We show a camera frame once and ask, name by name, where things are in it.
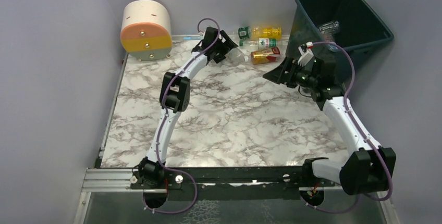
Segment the tall clear bottle blue label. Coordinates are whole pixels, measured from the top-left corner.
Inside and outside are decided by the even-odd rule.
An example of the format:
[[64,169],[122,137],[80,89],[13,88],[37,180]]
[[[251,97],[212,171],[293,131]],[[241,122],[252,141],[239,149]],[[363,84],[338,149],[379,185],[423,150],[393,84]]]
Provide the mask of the tall clear bottle blue label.
[[245,57],[247,56],[237,47],[230,50],[228,53],[228,58],[232,61],[243,62]]

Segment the yellow bottle green label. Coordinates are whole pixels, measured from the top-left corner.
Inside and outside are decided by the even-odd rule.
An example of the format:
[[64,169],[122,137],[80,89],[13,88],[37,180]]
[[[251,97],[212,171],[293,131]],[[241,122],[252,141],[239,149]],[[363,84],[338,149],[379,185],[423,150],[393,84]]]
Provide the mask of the yellow bottle green label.
[[257,40],[259,38],[281,39],[281,27],[241,27],[237,31],[237,36],[240,40]]

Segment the clear bottle green cap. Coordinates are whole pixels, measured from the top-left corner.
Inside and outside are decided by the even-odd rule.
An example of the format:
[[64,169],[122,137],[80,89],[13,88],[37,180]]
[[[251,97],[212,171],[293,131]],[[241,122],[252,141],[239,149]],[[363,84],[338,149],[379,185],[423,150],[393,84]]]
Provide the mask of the clear bottle green cap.
[[253,46],[258,49],[266,49],[276,47],[279,43],[280,41],[274,38],[259,38],[258,40],[253,41],[240,40],[239,46]]

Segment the amber tea bottle red label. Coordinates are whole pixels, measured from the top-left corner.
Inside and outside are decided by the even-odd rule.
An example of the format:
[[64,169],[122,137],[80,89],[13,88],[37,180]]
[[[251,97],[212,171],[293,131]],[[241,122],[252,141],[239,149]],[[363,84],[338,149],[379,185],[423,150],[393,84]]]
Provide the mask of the amber tea bottle red label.
[[280,56],[281,53],[278,47],[262,49],[251,53],[251,63],[254,65],[275,63]]

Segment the clear bottle purple-blue label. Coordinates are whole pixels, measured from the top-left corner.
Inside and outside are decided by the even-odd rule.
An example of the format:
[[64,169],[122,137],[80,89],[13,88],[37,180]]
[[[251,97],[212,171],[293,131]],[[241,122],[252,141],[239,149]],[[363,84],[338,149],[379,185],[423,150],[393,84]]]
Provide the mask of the clear bottle purple-blue label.
[[337,20],[324,23],[317,27],[326,42],[334,42],[335,35],[340,32],[340,22]]

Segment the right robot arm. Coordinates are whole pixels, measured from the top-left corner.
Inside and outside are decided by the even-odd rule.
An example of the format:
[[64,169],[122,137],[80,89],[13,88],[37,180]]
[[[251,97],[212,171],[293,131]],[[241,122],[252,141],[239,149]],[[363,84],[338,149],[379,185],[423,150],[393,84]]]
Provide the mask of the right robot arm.
[[307,181],[327,179],[342,186],[348,195],[385,191],[386,200],[392,195],[392,173],[396,153],[373,138],[353,111],[349,99],[335,78],[336,61],[331,55],[313,58],[313,66],[306,69],[297,60],[286,57],[263,78],[289,88],[305,87],[311,99],[332,121],[349,153],[345,163],[328,158],[310,158],[303,164]]

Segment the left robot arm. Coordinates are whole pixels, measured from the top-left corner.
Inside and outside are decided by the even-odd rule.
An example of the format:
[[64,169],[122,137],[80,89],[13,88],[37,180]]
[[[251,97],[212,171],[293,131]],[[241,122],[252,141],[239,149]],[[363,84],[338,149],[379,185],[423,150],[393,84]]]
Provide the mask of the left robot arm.
[[208,27],[189,59],[176,71],[164,74],[159,102],[161,115],[154,140],[138,164],[140,182],[158,186],[164,181],[168,145],[175,125],[190,102],[191,80],[210,61],[219,63],[238,47],[224,30]]

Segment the dark green plastic bin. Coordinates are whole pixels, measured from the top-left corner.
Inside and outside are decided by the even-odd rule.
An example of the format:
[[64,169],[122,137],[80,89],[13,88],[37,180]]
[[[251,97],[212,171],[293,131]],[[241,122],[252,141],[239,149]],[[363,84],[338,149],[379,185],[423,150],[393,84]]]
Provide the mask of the dark green plastic bin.
[[394,39],[394,34],[365,0],[296,0],[286,57],[300,56],[306,42],[324,41],[319,27],[337,21],[340,31],[334,42],[350,55],[355,70]]

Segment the round pastel drawer cabinet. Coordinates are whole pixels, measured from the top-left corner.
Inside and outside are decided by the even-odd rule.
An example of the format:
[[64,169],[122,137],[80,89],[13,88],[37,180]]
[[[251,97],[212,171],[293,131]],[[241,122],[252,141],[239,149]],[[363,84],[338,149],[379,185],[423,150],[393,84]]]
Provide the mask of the round pastel drawer cabinet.
[[153,61],[169,55],[173,41],[168,10],[153,0],[137,0],[124,8],[120,41],[138,61]]

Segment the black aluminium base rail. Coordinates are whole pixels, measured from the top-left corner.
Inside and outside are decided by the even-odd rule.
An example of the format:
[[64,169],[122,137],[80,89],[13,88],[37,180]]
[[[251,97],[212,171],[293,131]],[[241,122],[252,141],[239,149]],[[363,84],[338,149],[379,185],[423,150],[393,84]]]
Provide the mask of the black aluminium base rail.
[[141,193],[155,204],[192,200],[239,201],[301,197],[321,198],[327,189],[348,195],[370,194],[390,189],[383,172],[345,175],[343,179],[314,176],[307,165],[282,167],[189,167],[164,170],[158,180],[148,180],[136,168],[89,169],[84,193]]

